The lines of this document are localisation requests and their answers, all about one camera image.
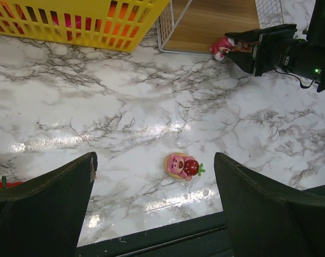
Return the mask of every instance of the toy figure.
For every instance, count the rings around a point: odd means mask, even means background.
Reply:
[[[209,50],[214,54],[214,57],[217,61],[222,61],[225,57],[225,54],[230,51],[251,52],[252,45],[225,36],[211,45],[209,47]]]
[[[224,54],[230,52],[237,43],[234,39],[225,36],[211,45],[209,50],[214,54],[217,61],[221,61],[224,59]]]
[[[2,176],[2,182],[0,182],[0,190],[4,190],[9,187],[14,187],[22,183],[23,182],[8,183],[6,182],[6,176]]]
[[[173,153],[167,156],[164,162],[164,168],[169,176],[176,179],[189,181],[192,176],[200,176],[203,164],[199,163],[192,157],[182,153]]]

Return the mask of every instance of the black metal edge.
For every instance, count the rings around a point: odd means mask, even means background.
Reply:
[[[232,257],[233,249],[228,233],[229,231],[226,228],[213,229],[206,231],[201,235],[193,235],[171,244],[157,246],[139,253],[122,255],[121,257]]]
[[[325,196],[325,185],[307,189],[305,192]],[[178,244],[193,236],[201,237],[202,234],[211,230],[226,230],[225,220],[223,212],[205,215],[160,228],[81,246],[77,248],[75,257],[129,256],[144,251],[151,252],[153,248]],[[223,250],[221,256],[228,256],[228,251],[230,252],[227,244],[221,245],[221,242],[218,242],[218,249]]]

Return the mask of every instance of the white marble surface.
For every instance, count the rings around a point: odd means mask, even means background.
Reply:
[[[131,54],[0,36],[0,177],[28,180],[96,151],[79,245],[221,211],[216,152],[299,189],[325,184],[325,91],[156,45],[154,31]],[[174,151],[206,173],[167,177]]]
[[[285,23],[297,24],[298,29],[308,29],[315,0],[281,0]]]

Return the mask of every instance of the pink bear toy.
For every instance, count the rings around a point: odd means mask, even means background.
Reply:
[[[186,181],[191,180],[192,176],[196,174],[200,175],[204,172],[201,167],[199,168],[198,162],[192,156],[187,156],[182,153],[170,154],[164,162],[164,168],[169,176]]]
[[[217,61],[222,61],[224,59],[224,54],[230,52],[238,42],[227,36],[221,38],[216,43],[209,47],[210,52],[212,52]]]

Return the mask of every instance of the orange item in basket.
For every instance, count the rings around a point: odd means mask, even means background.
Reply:
[[[108,17],[113,18],[115,16],[116,6],[117,6],[116,3],[111,3],[110,9],[109,9],[109,12],[108,12]],[[122,5],[122,8],[120,9],[120,12],[118,14],[118,18],[119,19],[124,19],[125,14],[127,12],[127,9],[128,9],[128,4],[123,4]],[[135,16],[136,16],[136,13],[134,11],[131,11],[131,13],[130,13],[130,15],[128,17],[128,21],[133,21],[135,19]],[[102,24],[102,21],[101,20],[97,20],[96,26],[97,26],[98,29],[100,29],[101,24]],[[105,28],[104,28],[104,33],[105,34],[109,34],[110,33],[111,25],[112,25],[112,21],[107,21],[105,23]],[[117,22],[115,24],[114,31],[111,33],[111,35],[117,35],[118,32],[119,32],[120,26],[121,26],[121,23]],[[123,28],[123,31],[122,31],[121,36],[126,36],[127,33],[128,33],[128,31],[129,31],[129,29],[130,29],[130,25],[125,25],[124,28]],[[136,32],[138,31],[138,29],[139,29],[139,27],[138,26],[135,26],[134,29],[133,29],[133,31],[130,34],[130,37],[134,37],[136,35]],[[111,39],[110,40],[110,44],[114,44],[114,42],[115,42],[115,39]],[[123,43],[123,40],[122,39],[118,40],[117,46],[120,47],[120,45],[122,43]]]
[[[7,4],[6,2],[0,2],[0,5],[2,5],[2,7],[4,8],[4,10],[5,10],[7,16],[9,16],[10,18],[15,18],[15,15],[13,15],[11,9],[9,8],[9,6],[8,6],[8,4]],[[19,16],[21,19],[23,19],[23,12],[22,12],[22,9],[20,8],[19,5],[15,5],[15,7],[16,7],[16,11],[17,11],[18,16]],[[4,24],[5,26],[8,27],[8,29],[9,29],[9,31],[10,31],[11,33],[13,33],[13,30],[12,30],[12,28],[10,27],[10,24],[9,24],[7,21],[3,21],[3,24]],[[18,30],[18,32],[19,32],[20,34],[24,34],[24,31],[22,30],[22,28],[21,28],[21,27],[20,27],[16,22],[14,22],[13,24],[16,26],[16,28],[17,28],[17,30]],[[5,30],[2,28],[2,25],[0,25],[0,31],[1,31],[1,32],[5,32]]]

